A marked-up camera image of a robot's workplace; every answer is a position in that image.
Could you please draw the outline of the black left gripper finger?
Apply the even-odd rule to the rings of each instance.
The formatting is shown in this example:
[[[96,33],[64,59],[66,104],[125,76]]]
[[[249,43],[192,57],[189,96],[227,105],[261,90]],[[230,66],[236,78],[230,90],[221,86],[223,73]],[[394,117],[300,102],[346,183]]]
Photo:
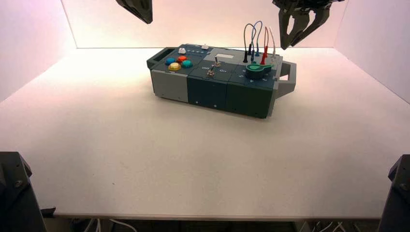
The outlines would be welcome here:
[[[139,1],[140,19],[147,24],[153,21],[152,0]]]
[[[116,0],[121,7],[140,19],[139,1],[140,0]]]

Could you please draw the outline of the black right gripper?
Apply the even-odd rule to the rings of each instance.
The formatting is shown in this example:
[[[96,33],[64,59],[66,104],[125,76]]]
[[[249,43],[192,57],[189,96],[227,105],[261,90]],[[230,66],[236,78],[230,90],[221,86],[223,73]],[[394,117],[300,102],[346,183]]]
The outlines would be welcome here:
[[[309,36],[327,21],[332,3],[341,1],[344,0],[273,0],[272,3],[280,8],[278,14],[280,47],[286,50],[289,46],[295,46]],[[315,13],[311,24],[309,24],[310,11]],[[294,22],[288,33],[291,17]]]

